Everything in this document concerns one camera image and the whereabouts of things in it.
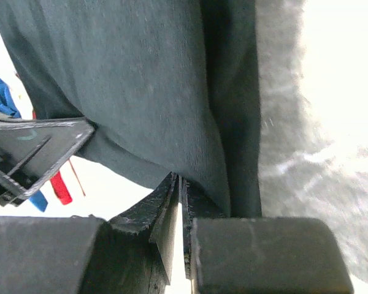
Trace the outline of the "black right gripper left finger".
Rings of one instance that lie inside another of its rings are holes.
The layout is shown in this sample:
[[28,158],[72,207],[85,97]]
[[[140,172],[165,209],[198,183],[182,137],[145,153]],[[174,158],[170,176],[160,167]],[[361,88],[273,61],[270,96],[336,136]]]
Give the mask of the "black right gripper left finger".
[[176,187],[171,173],[111,220],[0,216],[0,293],[164,293]]

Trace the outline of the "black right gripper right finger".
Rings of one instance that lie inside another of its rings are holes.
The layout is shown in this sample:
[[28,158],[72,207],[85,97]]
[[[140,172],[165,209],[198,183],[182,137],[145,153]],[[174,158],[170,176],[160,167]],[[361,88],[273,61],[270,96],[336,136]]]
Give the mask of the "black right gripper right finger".
[[331,229],[311,217],[226,217],[179,181],[186,277],[193,293],[353,293]]

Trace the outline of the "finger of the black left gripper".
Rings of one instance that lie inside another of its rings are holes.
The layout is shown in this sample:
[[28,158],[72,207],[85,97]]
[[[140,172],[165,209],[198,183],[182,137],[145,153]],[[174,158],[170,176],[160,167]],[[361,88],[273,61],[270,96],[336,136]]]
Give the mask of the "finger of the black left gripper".
[[84,118],[25,120],[0,113],[0,205],[32,197],[93,132]]

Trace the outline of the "black t shirt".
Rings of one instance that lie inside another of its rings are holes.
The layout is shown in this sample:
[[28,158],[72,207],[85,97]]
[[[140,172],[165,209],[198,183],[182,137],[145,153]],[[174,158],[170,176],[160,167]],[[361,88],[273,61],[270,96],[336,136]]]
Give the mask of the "black t shirt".
[[0,1],[39,119],[86,117],[79,156],[149,189],[174,172],[259,217],[254,1]]

